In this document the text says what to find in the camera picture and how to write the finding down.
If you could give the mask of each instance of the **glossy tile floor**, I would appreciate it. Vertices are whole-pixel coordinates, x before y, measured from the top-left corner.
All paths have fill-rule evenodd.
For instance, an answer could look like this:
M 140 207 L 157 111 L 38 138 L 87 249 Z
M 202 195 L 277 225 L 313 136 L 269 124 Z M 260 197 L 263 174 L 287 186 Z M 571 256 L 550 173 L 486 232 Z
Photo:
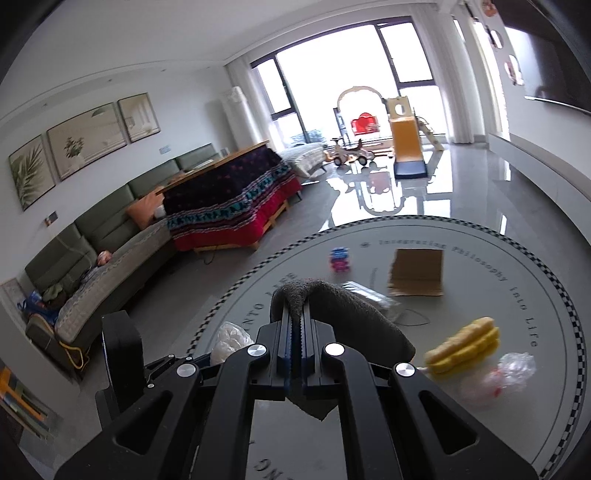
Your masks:
M 426 151 L 425 158 L 430 177 L 402 182 L 394 181 L 392 162 L 385 157 L 368 168 L 330 166 L 304 187 L 303 200 L 294 199 L 257 252 L 245 248 L 219 251 L 215 257 L 193 252 L 176 256 L 127 308 L 141 332 L 145 360 L 183 354 L 215 301 L 275 251 L 319 230 L 380 215 L 451 216 L 513 238 L 558 276 L 591 335 L 591 247 L 564 213 L 485 145 L 446 146 L 442 153 Z M 94 394 L 107 384 L 97 349 L 77 408 L 64 419 L 54 441 L 46 445 L 23 437 L 21 448 L 45 478 L 52 478 L 55 469 L 100 431 Z M 583 406 L 582 422 L 591 417 L 590 403 Z

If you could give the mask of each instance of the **blue bag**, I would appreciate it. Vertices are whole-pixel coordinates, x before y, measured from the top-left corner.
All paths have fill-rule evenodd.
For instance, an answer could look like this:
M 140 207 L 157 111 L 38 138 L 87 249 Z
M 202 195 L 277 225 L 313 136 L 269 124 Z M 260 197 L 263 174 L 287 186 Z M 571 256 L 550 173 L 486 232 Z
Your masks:
M 36 313 L 41 315 L 52 327 L 55 326 L 57 316 L 60 313 L 59 310 L 48 309 L 43 303 L 43 299 L 37 290 L 33 290 L 33 293 L 31 293 L 22 303 L 17 303 L 17 307 L 24 313 L 27 319 L 32 314 Z

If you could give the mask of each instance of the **framed painting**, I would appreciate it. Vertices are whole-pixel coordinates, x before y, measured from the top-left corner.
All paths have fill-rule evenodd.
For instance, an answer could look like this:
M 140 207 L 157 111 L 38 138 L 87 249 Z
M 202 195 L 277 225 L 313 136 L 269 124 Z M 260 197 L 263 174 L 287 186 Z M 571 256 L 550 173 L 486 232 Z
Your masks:
M 47 136 L 62 180 L 127 145 L 112 103 L 56 125 Z
M 8 157 L 14 186 L 23 210 L 56 186 L 47 163 L 41 136 L 23 145 Z
M 123 98 L 117 103 L 132 142 L 160 132 L 160 126 L 147 93 Z

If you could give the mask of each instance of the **cardboard piece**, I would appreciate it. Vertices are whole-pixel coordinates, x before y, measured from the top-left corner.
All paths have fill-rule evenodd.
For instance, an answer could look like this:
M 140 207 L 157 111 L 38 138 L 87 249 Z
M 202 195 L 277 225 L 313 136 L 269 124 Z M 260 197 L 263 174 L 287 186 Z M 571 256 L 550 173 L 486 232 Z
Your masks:
M 443 250 L 399 248 L 390 269 L 390 296 L 440 297 Z

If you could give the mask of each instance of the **white tabletop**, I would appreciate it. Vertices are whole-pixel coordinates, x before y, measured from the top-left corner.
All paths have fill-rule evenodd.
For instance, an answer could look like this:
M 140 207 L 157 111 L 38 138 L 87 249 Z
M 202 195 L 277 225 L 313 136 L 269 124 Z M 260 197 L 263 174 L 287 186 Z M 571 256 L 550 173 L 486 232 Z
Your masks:
M 334 247 L 349 248 L 348 273 L 331 271 Z M 444 250 L 443 297 L 397 298 L 407 309 L 400 328 L 417 348 L 415 365 L 422 365 L 427 350 L 482 316 L 493 317 L 501 329 L 501 346 L 482 367 L 494 367 L 507 352 L 534 356 L 537 372 L 525 391 L 501 396 L 488 407 L 462 403 L 458 385 L 469 372 L 436 381 L 546 476 L 577 427 L 586 386 L 584 338 L 572 302 L 554 274 L 525 248 L 488 228 L 448 218 L 397 216 L 304 238 L 255 267 L 222 297 L 196 335 L 194 354 L 211 350 L 224 321 L 241 325 L 256 338 L 258 328 L 269 322 L 273 291 L 295 278 L 353 280 L 386 293 L 397 248 Z M 291 404 L 257 404 L 247 478 L 263 478 L 273 468 L 294 480 L 343 477 L 338 412 L 323 422 L 306 417 Z M 285 439 L 279 446 L 277 435 Z M 286 445 L 288 452 L 283 451 Z

